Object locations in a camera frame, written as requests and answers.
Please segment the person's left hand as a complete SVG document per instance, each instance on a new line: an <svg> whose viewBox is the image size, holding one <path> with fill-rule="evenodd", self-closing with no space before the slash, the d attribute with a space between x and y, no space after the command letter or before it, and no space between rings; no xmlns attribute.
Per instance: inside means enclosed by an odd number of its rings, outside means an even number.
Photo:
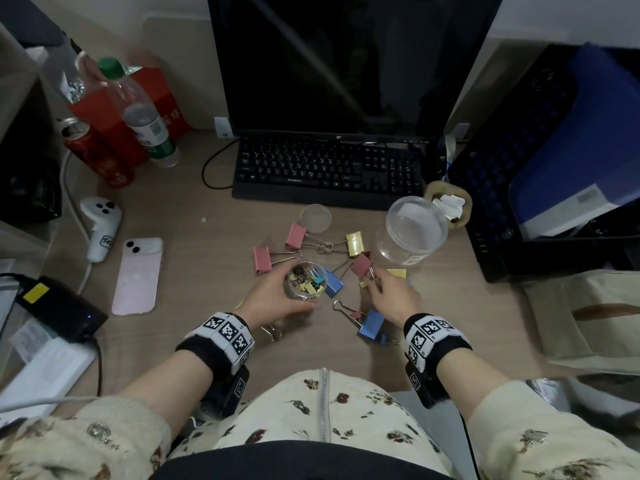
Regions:
<svg viewBox="0 0 640 480"><path fill-rule="evenodd" d="M298 262L298 259L288 260L278 266L294 266ZM263 275L233 313L254 332L292 315L309 314L315 307L314 301L288 298L284 290L265 290Z"/></svg>

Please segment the small clear plastic jar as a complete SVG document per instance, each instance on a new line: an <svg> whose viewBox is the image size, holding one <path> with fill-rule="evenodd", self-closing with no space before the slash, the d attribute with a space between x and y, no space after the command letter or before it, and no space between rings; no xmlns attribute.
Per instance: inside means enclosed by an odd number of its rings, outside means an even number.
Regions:
<svg viewBox="0 0 640 480"><path fill-rule="evenodd" d="M316 301L327 290L328 274L324 266L300 261L285 277L285 295L301 301Z"/></svg>

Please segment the dark pink binder clip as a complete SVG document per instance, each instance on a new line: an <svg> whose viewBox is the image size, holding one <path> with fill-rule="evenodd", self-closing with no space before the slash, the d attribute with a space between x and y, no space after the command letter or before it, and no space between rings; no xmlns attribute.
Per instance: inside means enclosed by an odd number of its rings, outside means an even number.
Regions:
<svg viewBox="0 0 640 480"><path fill-rule="evenodd" d="M366 283L365 281L370 278L375 283L378 290L381 290L379 278L373 269L373 261L371 260L370 252L364 251L359 254L355 258L350 270L356 275L360 284Z"/></svg>

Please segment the person's right forearm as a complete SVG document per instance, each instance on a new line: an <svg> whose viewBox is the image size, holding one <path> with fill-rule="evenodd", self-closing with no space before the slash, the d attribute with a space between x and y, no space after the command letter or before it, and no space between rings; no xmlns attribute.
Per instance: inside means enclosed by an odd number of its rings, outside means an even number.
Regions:
<svg viewBox="0 0 640 480"><path fill-rule="evenodd" d="M500 387L515 384L530 390L523 382L509 380L466 348L457 348L444 355L436 367L436 375L467 422L484 400Z"/></svg>

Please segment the large clear plastic jar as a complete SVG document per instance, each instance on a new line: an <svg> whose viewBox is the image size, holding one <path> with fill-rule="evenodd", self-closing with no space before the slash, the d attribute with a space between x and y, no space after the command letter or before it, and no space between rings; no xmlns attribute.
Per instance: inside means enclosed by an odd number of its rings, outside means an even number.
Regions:
<svg viewBox="0 0 640 480"><path fill-rule="evenodd" d="M376 232L377 250L398 266L416 265L441 247L449 233L448 223L434 203L405 196L390 206Z"/></svg>

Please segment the marker wristband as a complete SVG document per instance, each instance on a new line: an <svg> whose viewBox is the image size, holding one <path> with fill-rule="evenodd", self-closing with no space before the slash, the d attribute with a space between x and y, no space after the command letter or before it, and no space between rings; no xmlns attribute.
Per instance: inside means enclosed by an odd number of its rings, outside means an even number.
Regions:
<svg viewBox="0 0 640 480"><path fill-rule="evenodd" d="M213 379L235 376L255 348L244 320L234 314L217 312L188 333L177 345L196 355L212 372Z"/></svg>
<svg viewBox="0 0 640 480"><path fill-rule="evenodd" d="M444 318L427 313L411 315L403 325L405 372L412 376L430 378L436 375L441 360L457 349L473 350L460 330Z"/></svg>

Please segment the left marker wristband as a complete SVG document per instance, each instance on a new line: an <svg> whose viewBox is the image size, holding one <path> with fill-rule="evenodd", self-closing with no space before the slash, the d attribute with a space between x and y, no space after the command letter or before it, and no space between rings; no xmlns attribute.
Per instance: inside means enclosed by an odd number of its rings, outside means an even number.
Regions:
<svg viewBox="0 0 640 480"><path fill-rule="evenodd" d="M196 355L212 372L213 379L235 376L255 348L244 320L234 314L217 312L188 333L177 345Z"/></svg>

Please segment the black plastic crate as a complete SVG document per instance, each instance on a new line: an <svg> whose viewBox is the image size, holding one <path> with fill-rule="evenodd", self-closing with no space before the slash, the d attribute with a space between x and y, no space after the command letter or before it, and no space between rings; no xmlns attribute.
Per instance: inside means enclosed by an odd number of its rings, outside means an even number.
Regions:
<svg viewBox="0 0 640 480"><path fill-rule="evenodd" d="M580 47L551 45L452 163L450 183L473 201L466 231L485 281L516 282L610 268L640 271L640 198L551 238L524 241L509 186L572 110L568 63ZM603 48L640 81L640 50Z"/></svg>

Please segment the pink smartphone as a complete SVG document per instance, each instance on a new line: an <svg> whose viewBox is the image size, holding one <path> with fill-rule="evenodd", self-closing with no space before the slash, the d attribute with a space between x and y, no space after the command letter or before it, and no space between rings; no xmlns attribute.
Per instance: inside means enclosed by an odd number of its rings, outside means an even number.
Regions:
<svg viewBox="0 0 640 480"><path fill-rule="evenodd" d="M111 304L115 316L148 314L156 306L164 241L159 238L128 239Z"/></svg>

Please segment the white handheld controller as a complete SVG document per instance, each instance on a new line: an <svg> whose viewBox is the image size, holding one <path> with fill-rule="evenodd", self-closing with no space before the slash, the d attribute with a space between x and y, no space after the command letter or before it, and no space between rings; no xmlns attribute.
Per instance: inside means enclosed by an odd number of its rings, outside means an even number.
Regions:
<svg viewBox="0 0 640 480"><path fill-rule="evenodd" d="M113 201L98 196L85 198L79 206L92 224L87 259L93 264L101 263L116 238L122 211Z"/></svg>

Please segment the beige canvas bag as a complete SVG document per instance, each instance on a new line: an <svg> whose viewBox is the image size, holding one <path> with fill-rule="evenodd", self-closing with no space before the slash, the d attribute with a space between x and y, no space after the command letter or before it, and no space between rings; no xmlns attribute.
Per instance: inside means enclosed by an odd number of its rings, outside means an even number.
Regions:
<svg viewBox="0 0 640 480"><path fill-rule="evenodd" d="M597 269L524 292L549 363L640 376L640 271Z"/></svg>

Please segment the black power adapter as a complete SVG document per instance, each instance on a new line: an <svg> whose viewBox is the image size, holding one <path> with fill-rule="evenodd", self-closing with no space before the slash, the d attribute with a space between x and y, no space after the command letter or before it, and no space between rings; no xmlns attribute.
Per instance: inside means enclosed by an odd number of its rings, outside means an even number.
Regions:
<svg viewBox="0 0 640 480"><path fill-rule="evenodd" d="M17 304L69 343L85 343L108 320L108 314L63 283L42 276L16 275Z"/></svg>

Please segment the black computer monitor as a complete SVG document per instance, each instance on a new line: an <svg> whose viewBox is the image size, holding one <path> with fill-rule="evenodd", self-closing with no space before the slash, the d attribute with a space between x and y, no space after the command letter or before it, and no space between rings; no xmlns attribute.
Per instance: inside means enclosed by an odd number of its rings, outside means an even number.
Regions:
<svg viewBox="0 0 640 480"><path fill-rule="evenodd" d="M240 136L433 141L503 0L207 0Z"/></svg>

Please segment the silver foil bag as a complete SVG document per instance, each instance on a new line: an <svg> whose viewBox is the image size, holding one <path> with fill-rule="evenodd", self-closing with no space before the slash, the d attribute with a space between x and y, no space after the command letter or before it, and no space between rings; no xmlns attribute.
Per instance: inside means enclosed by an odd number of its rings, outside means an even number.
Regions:
<svg viewBox="0 0 640 480"><path fill-rule="evenodd" d="M620 440L640 443L640 403L603 392L576 378L527 379L525 383L556 410L579 416Z"/></svg>

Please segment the white paper stack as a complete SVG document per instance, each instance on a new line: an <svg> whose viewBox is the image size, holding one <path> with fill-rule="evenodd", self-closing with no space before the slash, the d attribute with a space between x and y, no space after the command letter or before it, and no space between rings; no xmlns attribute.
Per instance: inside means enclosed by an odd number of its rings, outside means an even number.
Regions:
<svg viewBox="0 0 640 480"><path fill-rule="evenodd" d="M50 340L0 390L0 428L17 419L51 414L55 404L5 409L19 403L66 396L95 358L96 352L90 346L70 344L60 337Z"/></svg>

